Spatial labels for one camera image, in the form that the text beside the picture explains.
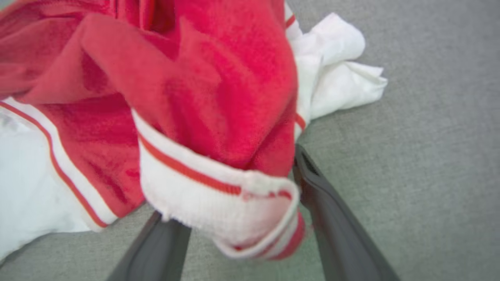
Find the red garment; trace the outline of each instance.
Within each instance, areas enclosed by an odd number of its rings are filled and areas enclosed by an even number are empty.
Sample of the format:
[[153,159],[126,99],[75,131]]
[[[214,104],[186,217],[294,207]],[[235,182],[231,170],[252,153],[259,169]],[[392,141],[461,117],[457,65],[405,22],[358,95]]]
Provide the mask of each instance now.
[[283,0],[18,1],[0,15],[0,99],[13,97],[1,105],[44,132],[94,229],[144,192],[230,257],[283,258],[304,233],[285,179],[297,98],[285,22]]

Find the gray background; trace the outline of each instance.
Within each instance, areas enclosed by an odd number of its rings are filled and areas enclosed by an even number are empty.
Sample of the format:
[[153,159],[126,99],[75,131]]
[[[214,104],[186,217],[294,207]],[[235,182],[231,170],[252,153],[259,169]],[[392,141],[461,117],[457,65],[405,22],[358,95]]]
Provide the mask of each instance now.
[[[500,280],[500,1],[289,3],[305,31],[335,11],[366,37],[359,61],[385,67],[381,101],[314,121],[300,143],[401,279]],[[7,259],[0,280],[104,280],[151,212],[99,234],[42,237]],[[309,231],[280,262],[228,260],[194,233],[182,279],[323,277]]]

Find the red fabric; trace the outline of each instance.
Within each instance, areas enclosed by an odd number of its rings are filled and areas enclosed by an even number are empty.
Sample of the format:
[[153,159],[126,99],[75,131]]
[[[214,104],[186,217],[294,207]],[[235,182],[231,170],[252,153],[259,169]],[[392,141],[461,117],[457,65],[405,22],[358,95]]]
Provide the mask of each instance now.
[[0,15],[0,99],[34,105],[118,217],[141,204],[130,108],[175,142],[285,177],[297,74],[283,0],[22,0]]

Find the red stripe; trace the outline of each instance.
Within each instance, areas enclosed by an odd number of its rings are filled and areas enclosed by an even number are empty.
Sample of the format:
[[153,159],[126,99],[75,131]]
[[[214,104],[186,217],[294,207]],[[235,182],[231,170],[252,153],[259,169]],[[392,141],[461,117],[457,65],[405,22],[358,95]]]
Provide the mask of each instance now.
[[220,192],[231,194],[231,195],[239,195],[242,192],[242,188],[240,186],[227,184],[211,178],[205,174],[202,174],[198,171],[191,169],[190,167],[184,165],[180,161],[165,155],[163,152],[156,149],[151,143],[149,143],[146,138],[144,138],[140,133],[138,133],[140,142],[144,145],[146,150],[151,153],[156,159],[161,161],[163,164],[168,167],[176,170],[177,172],[183,174],[184,176],[195,180],[199,183],[202,183],[206,186],[209,186],[213,189],[216,189]]
[[95,222],[95,224],[97,224],[98,226],[100,226],[102,228],[107,227],[108,225],[106,223],[104,223],[98,217],[98,215],[96,214],[94,209],[92,209],[92,207],[90,206],[87,199],[85,199],[85,197],[80,193],[80,191],[75,186],[75,184],[71,181],[71,179],[63,172],[63,170],[59,166],[59,164],[56,160],[56,156],[54,155],[53,141],[52,141],[52,137],[49,134],[49,132],[37,120],[35,120],[31,116],[25,114],[24,112],[18,110],[17,108],[15,108],[11,105],[8,105],[5,102],[0,102],[0,107],[3,107],[5,109],[19,115],[20,117],[26,119],[27,121],[33,123],[33,125],[35,125],[45,135],[45,137],[47,138],[48,146],[50,147],[50,161],[52,162],[52,165],[54,166],[54,169],[57,172],[57,174],[59,175],[59,177],[64,181],[64,183],[69,187],[69,189],[71,189],[71,191],[73,192],[75,197],[78,199],[78,201],[83,206],[83,208],[85,208],[88,215],[92,218],[92,220]]
[[288,28],[289,26],[293,25],[295,22],[295,15],[292,14],[291,17],[286,21],[285,27]]
[[304,121],[302,116],[300,116],[299,114],[295,114],[295,122],[297,122],[297,124],[300,126],[302,131],[304,131],[306,129],[306,121]]
[[271,258],[271,260],[281,260],[291,256],[301,244],[301,241],[304,238],[304,233],[306,233],[306,228],[304,224],[304,219],[302,218],[302,215],[299,211],[297,212],[297,216],[298,216],[297,228],[295,229],[293,236],[288,242],[288,245],[286,245],[285,249],[281,253]]

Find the gray surface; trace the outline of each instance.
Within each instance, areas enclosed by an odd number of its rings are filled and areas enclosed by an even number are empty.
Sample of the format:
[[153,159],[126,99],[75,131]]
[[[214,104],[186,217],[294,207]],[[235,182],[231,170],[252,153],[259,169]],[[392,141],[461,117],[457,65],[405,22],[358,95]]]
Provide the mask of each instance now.
[[[405,281],[500,278],[500,1],[291,0],[307,30],[336,11],[383,65],[378,103],[312,123],[300,142]],[[151,213],[101,234],[43,237],[0,280],[103,280]],[[185,281],[322,280],[314,237],[281,262],[229,261],[194,234]]]

